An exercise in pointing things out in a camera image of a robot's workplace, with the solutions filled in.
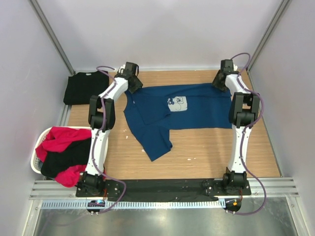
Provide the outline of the blue printed t-shirt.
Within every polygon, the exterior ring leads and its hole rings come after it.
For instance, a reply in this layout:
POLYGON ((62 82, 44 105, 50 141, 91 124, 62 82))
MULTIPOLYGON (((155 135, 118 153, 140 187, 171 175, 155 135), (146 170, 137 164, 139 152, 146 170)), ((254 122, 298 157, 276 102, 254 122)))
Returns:
POLYGON ((231 93, 210 83, 146 87, 125 95, 126 122, 151 161, 171 151, 171 130, 231 128, 231 93))

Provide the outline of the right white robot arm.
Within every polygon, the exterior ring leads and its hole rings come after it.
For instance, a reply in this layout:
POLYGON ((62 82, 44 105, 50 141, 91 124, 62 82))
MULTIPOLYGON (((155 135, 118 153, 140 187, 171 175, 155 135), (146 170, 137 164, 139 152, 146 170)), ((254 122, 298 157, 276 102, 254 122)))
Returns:
POLYGON ((218 195, 237 195, 249 191, 246 157, 253 123, 258 119, 260 99, 243 82, 232 59, 220 62, 213 86, 232 94, 228 120, 233 131, 231 159, 222 180, 216 181, 213 189, 218 195))

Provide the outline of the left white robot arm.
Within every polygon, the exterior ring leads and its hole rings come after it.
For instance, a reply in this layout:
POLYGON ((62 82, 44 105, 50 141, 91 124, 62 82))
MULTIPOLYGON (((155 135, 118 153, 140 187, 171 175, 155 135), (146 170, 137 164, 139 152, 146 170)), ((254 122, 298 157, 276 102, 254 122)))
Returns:
POLYGON ((97 197, 105 192, 104 162, 108 149, 108 137, 116 121, 115 102, 129 91, 135 93, 143 87, 138 78, 139 66, 133 62, 126 62, 116 70, 113 77, 98 66, 97 71, 112 78, 113 82, 99 95, 93 95, 89 103, 88 122, 91 128, 91 148, 89 159, 82 179, 77 185, 77 197, 97 197))

